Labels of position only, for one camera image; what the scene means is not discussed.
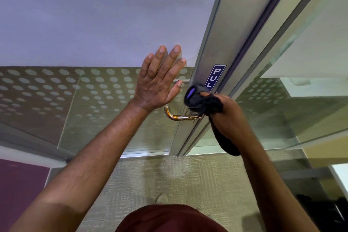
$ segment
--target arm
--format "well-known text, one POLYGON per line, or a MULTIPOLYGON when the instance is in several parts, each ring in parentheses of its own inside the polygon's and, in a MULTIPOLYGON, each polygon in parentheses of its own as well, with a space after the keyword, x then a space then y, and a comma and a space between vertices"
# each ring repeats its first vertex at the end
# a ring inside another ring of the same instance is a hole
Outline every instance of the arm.
POLYGON ((267 231, 319 232, 281 179, 238 104, 227 96, 216 96, 224 110, 212 115, 213 122, 241 152, 267 231))
POLYGON ((42 190, 10 231, 75 231, 78 228, 141 123, 151 111, 171 102, 180 92, 182 81, 170 87, 186 60, 173 65, 181 51, 176 45, 159 68, 165 51, 165 46, 160 46, 155 55, 151 53, 145 58, 134 98, 42 190))

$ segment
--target lever handle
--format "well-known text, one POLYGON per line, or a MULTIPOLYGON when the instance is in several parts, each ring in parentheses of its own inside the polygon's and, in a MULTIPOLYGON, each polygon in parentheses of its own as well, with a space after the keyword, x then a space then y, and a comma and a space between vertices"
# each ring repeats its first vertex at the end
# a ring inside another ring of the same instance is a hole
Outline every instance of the lever handle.
POLYGON ((164 113, 166 113, 167 117, 171 120, 180 121, 180 120, 195 120, 195 119, 201 119, 204 115, 173 115, 172 112, 169 110, 168 106, 164 107, 164 113))

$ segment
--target purple wall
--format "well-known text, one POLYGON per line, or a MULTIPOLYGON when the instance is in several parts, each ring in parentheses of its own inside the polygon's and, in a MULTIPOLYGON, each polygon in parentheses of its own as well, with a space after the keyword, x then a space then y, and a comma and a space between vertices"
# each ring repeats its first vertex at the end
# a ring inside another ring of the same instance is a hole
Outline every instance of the purple wall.
POLYGON ((10 229, 43 189, 49 168, 0 159, 0 232, 10 229))

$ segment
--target dark fabric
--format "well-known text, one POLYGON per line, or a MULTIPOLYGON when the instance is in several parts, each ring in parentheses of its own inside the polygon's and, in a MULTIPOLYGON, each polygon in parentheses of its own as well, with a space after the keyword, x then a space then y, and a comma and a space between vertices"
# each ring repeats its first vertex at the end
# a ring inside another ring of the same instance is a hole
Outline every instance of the dark fabric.
POLYGON ((200 95, 201 92, 210 93, 203 85, 191 86, 185 94, 185 105, 193 112, 209 116, 214 136, 220 147, 230 155, 239 156, 241 153, 238 148, 216 128, 210 117, 211 114, 221 113, 223 111, 223 103, 213 94, 203 97, 200 95))
POLYGON ((151 204, 126 216, 116 232, 226 232, 221 225, 184 204, 151 204))

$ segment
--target hand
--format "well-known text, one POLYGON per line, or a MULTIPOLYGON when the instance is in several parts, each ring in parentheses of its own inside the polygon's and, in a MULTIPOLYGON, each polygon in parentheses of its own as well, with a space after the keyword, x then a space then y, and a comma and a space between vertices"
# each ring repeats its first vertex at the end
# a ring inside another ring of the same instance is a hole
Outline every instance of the hand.
POLYGON ((172 89, 170 87, 176 75, 185 66, 186 59, 182 58, 173 65, 181 52, 180 45, 175 45, 160 66, 166 51, 167 48, 164 45, 159 46, 155 55, 150 53, 145 58, 139 72, 132 102, 149 113, 171 102, 180 92, 181 80, 176 82, 172 89))
POLYGON ((215 94, 223 103, 223 112, 212 114, 216 128, 237 147, 257 140, 241 107, 228 96, 215 94))

